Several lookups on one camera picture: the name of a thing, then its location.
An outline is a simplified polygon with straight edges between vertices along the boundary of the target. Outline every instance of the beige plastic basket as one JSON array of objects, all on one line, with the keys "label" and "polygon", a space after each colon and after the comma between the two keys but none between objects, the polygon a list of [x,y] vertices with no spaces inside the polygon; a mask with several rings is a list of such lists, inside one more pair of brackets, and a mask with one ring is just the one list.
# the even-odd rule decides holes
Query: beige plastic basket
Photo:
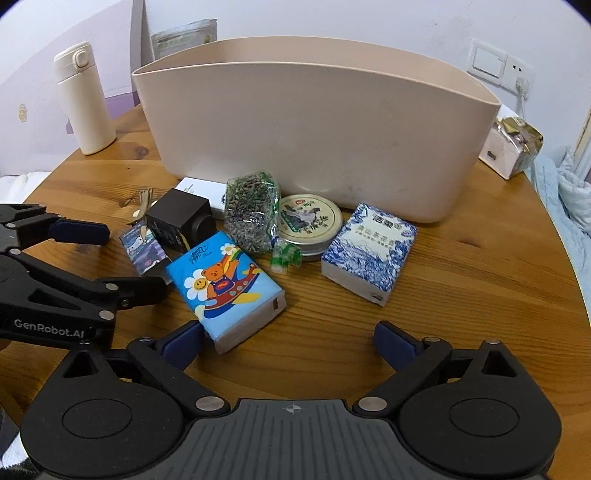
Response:
[{"label": "beige plastic basket", "polygon": [[225,182],[268,170],[284,194],[445,217],[500,102],[467,73],[396,48],[251,37],[133,73],[166,169]]}]

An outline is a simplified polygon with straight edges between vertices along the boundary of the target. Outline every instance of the white power bank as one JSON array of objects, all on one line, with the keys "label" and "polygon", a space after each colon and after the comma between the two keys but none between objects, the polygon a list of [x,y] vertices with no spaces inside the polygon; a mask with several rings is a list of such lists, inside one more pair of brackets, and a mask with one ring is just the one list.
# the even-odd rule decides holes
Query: white power bank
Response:
[{"label": "white power bank", "polygon": [[213,217],[218,220],[223,220],[226,196],[225,183],[185,177],[175,188],[209,200],[209,205],[212,207]]}]

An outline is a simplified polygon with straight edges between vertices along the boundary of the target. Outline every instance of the white box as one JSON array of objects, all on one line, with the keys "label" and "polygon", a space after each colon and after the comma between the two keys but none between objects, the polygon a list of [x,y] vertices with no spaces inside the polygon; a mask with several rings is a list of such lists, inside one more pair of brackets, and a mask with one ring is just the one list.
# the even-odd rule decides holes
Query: white box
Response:
[{"label": "white box", "polygon": [[416,234],[411,223],[360,203],[322,255],[322,274],[383,307]]},{"label": "white box", "polygon": [[[524,128],[527,140],[525,137],[519,138],[523,135],[509,135],[504,130],[502,122],[507,118],[515,118],[517,125]],[[540,140],[536,145],[535,139],[538,137]],[[542,141],[542,136],[535,128],[527,125],[509,107],[502,105],[478,158],[505,180],[509,180],[533,163]]]},{"label": "white box", "polygon": [[223,220],[224,203],[226,200],[225,183],[185,177],[175,188],[209,200],[213,217]]}]

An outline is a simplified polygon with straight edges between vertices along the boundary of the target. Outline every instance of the tissue pack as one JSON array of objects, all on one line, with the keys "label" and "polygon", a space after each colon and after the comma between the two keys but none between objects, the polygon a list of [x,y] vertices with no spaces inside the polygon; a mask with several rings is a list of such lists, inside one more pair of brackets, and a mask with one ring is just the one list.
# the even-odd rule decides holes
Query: tissue pack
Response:
[{"label": "tissue pack", "polygon": [[225,353],[263,328],[285,307],[285,292],[218,232],[167,267],[181,296]]},{"label": "tissue pack", "polygon": [[322,255],[322,274],[383,307],[416,234],[416,226],[360,203]]}]

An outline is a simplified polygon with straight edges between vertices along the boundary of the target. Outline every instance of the round tin can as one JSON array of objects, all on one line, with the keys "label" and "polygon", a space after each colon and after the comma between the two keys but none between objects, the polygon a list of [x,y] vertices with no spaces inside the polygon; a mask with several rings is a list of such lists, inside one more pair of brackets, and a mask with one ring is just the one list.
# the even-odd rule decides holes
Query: round tin can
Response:
[{"label": "round tin can", "polygon": [[279,236],[297,245],[303,261],[319,260],[343,225],[333,202],[318,195],[289,195],[281,199]]}]

